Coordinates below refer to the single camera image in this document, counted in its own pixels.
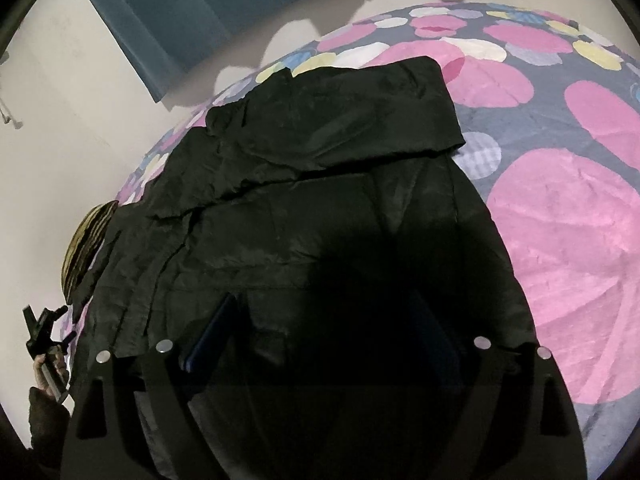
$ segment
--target black clamp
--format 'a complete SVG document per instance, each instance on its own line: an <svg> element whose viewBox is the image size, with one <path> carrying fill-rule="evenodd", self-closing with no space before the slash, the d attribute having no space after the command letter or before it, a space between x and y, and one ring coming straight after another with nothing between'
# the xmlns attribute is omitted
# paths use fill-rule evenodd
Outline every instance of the black clamp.
<svg viewBox="0 0 640 480"><path fill-rule="evenodd" d="M430 480L586 480L575 410L551 351L476 337L476 382Z"/></svg>
<svg viewBox="0 0 640 480"><path fill-rule="evenodd" d="M188 408L181 386L202 384L238 328L243 308L229 294L204 329L183 343L159 341L144 355L101 351L76 400L61 480L163 478L151 460L134 393L145 391L164 448L181 479L228 480Z"/></svg>
<svg viewBox="0 0 640 480"><path fill-rule="evenodd" d="M56 402L62 404L68 396L66 384L63 383L56 367L53 365L53 357L50 350L59 346L62 353L66 355L69 343L76 337L76 332L71 332L62 341L52 341L51 331L53 324L59 320L68 310L68 306L62 306L57 310L43 309L38 320L33 313L31 305L27 305L23 310L24 320L27 323L30 338L27 341L27 350L31 359L35 359L38 355L46 355L44 364L42 365L42 374L51 388Z"/></svg>

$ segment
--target black puffer jacket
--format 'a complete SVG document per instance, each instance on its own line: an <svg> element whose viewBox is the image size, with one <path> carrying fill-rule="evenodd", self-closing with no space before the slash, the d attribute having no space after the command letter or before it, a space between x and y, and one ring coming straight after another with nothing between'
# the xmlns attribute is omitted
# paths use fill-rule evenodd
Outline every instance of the black puffer jacket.
<svg viewBox="0 0 640 480"><path fill-rule="evenodd" d="M450 160L464 140L439 66L283 70L206 124L111 221L74 298L94 296L73 389L99 351L144 353L238 292L251 333L192 402L231 478L420 478L449 412L421 389L408 291L462 340L536 340Z"/></svg>

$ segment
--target bedsheet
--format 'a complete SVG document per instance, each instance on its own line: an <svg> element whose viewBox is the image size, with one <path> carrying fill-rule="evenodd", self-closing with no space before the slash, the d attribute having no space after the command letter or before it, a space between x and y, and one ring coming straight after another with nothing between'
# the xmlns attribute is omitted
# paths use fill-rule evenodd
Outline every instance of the bedsheet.
<svg viewBox="0 0 640 480"><path fill-rule="evenodd" d="M581 23L439 3L349 24L203 103L147 153L118 200L142 197L208 108L277 70L415 56L442 68L466 140L453 158L492 212L540 343L567 383L596 479L640 416L640 63Z"/></svg>

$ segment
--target metal rivet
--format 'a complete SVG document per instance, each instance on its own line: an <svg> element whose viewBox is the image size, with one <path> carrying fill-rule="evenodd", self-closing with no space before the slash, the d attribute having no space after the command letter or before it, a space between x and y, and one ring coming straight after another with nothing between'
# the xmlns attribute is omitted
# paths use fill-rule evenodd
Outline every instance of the metal rivet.
<svg viewBox="0 0 640 480"><path fill-rule="evenodd" d="M170 339L162 339L162 341L158 342L156 345L156 350L158 350L161 354L166 354L171 351L171 348L174 347L174 342Z"/></svg>
<svg viewBox="0 0 640 480"><path fill-rule="evenodd" d="M111 359L111 352L109 352L108 350L103 350L95 357L95 360L100 364L105 364L109 361L109 359Z"/></svg>
<svg viewBox="0 0 640 480"><path fill-rule="evenodd" d="M538 356L539 356L541 359L544 359L545 361L546 361L547 359L551 359L551 355L552 355L552 354L551 354L551 350L549 350L549 348L547 348L546 346L538 347L537 352L538 352Z"/></svg>
<svg viewBox="0 0 640 480"><path fill-rule="evenodd" d="M481 350L488 350L489 348L491 348L491 341L479 335L474 339L474 345L476 345L476 348L479 348Z"/></svg>

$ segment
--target pink circle pattern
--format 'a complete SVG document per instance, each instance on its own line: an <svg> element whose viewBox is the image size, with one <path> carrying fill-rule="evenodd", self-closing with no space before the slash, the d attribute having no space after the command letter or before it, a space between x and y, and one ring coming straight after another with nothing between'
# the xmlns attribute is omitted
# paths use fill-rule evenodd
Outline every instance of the pink circle pattern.
<svg viewBox="0 0 640 480"><path fill-rule="evenodd" d="M611 90L578 81L564 92L566 105L591 136L620 160L640 170L640 114Z"/></svg>
<svg viewBox="0 0 640 480"><path fill-rule="evenodd" d="M518 158L487 205L574 402L620 399L640 384L640 196L568 150Z"/></svg>
<svg viewBox="0 0 640 480"><path fill-rule="evenodd" d="M354 41L361 40L378 30L375 23L359 23L343 27L337 36L327 36L318 43L318 52L328 52L334 48L345 46Z"/></svg>
<svg viewBox="0 0 640 480"><path fill-rule="evenodd" d="M546 30L528 27L527 25L521 27L491 25L486 27L484 32L496 40L537 52L570 54L574 51L571 43L567 40Z"/></svg>
<svg viewBox="0 0 640 480"><path fill-rule="evenodd" d="M550 20L555 20L556 22L564 23L565 25L569 25L569 20L564 18L563 16L559 16L554 12L549 12L548 10L534 10L536 14L540 16L544 16L545 18L549 18Z"/></svg>
<svg viewBox="0 0 640 480"><path fill-rule="evenodd" d="M415 28L415 35L421 38L442 38L444 36L455 36L459 28L466 26L466 21L439 14L436 16L422 16L414 18L410 25Z"/></svg>
<svg viewBox="0 0 640 480"><path fill-rule="evenodd" d="M498 61L465 56L460 48L441 40L395 44L371 60L367 66L418 56L436 60L442 69L449 94L457 104L470 108L510 108L527 103L533 98L533 85L518 69Z"/></svg>

